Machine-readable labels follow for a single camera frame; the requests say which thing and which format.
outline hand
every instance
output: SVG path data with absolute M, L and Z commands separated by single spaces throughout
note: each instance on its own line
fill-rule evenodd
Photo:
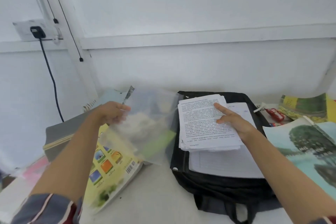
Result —
M 247 120 L 244 120 L 239 114 L 221 106 L 219 103 L 214 103 L 214 107 L 224 113 L 220 119 L 216 122 L 222 124 L 225 122 L 230 122 L 231 125 L 237 130 L 239 137 L 245 143 L 246 139 L 253 132 L 258 132 L 258 130 Z
M 95 108 L 92 115 L 98 120 L 99 125 L 116 124 L 126 119 L 126 112 L 130 111 L 131 107 L 117 102 L 107 102 Z

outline switch plate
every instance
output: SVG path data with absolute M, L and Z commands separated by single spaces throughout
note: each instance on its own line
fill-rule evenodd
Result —
M 45 23 L 44 19 L 18 21 L 13 22 L 13 25 L 22 41 L 38 41 L 38 39 L 36 39 L 30 32 L 31 26 L 40 26 L 45 33 L 44 39 L 53 39 L 55 35 L 53 29 Z

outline black plug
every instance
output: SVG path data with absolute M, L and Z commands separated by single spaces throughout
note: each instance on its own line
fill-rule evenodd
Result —
M 37 39 L 45 38 L 45 33 L 44 33 L 43 29 L 40 26 L 32 26 L 32 27 L 30 27 L 30 32 Z

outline desk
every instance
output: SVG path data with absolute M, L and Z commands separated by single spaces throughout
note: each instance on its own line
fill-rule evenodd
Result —
M 17 178 L 0 193 L 0 221 L 9 223 L 15 210 L 28 196 L 32 185 Z M 238 219 L 246 219 L 246 210 L 238 206 Z M 162 224 L 232 224 L 226 215 L 197 210 L 194 197 L 176 181 L 168 161 L 162 166 L 143 166 L 136 177 L 96 215 L 84 206 L 81 224 L 162 223 Z M 257 213 L 254 224 L 291 224 L 284 209 Z

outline black backpack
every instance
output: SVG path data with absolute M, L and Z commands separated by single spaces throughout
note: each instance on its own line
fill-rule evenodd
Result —
M 257 129 L 264 134 L 263 126 L 269 123 L 260 113 L 249 97 L 234 92 L 185 92 L 179 91 L 183 99 L 190 99 L 211 94 L 220 94 L 227 103 L 246 102 Z M 251 224 L 257 212 L 282 207 L 266 179 L 233 178 L 201 174 L 189 170 L 189 152 L 179 148 L 179 127 L 174 142 L 170 169 L 178 183 L 188 192 L 194 194 L 199 210 L 228 215 L 236 224 Z M 246 205 L 247 220 L 237 219 L 236 204 Z

